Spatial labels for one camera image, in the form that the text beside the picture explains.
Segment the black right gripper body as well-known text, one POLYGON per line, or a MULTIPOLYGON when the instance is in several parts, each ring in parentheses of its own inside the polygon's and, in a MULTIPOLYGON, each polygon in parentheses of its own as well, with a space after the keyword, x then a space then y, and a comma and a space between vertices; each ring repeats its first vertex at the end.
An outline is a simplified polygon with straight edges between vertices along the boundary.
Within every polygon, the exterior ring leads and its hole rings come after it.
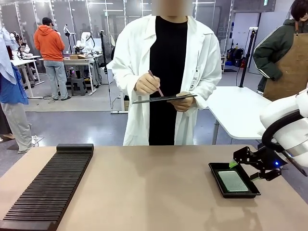
POLYGON ((288 164, 286 160, 281 158, 274 150, 269 149, 262 143, 257 146, 257 156, 265 165, 266 169, 280 168, 288 164))

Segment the person's left hand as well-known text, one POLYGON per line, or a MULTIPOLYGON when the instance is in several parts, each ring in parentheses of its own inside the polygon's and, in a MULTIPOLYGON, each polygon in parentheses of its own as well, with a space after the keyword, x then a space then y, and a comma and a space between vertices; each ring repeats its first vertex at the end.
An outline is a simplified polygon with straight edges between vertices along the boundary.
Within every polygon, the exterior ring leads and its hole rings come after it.
POLYGON ((195 104, 195 98, 188 97, 188 98, 179 99, 179 100, 171 100, 171 101, 168 101, 168 103, 171 103, 177 112, 184 113, 184 112, 187 112, 195 104))

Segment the person's right hand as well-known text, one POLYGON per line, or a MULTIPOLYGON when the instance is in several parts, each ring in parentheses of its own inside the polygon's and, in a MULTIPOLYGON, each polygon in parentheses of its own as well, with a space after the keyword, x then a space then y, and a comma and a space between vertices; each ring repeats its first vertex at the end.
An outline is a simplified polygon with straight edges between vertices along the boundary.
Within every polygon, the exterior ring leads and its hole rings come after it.
POLYGON ((157 92, 160 87, 160 79, 151 76, 149 73, 143 74, 136 82, 134 90, 138 94, 150 95, 157 92))

